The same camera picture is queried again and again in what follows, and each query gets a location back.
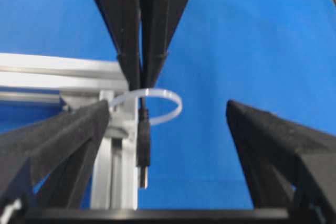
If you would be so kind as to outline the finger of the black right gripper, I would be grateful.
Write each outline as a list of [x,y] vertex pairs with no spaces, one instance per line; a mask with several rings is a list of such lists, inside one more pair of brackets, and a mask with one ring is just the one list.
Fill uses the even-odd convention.
[[140,0],[96,0],[117,51],[130,90],[141,86]]
[[188,0],[143,0],[143,87],[152,88]]

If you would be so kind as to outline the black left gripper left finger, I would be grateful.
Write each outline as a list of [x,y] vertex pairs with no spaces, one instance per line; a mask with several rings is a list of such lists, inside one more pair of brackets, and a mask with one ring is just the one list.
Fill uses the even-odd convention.
[[78,208],[108,123],[102,100],[1,134],[1,206]]

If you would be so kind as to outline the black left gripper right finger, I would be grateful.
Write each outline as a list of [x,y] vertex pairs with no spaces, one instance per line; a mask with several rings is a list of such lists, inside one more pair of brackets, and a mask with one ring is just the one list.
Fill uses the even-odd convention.
[[335,136],[230,100],[226,120],[256,209],[335,223]]

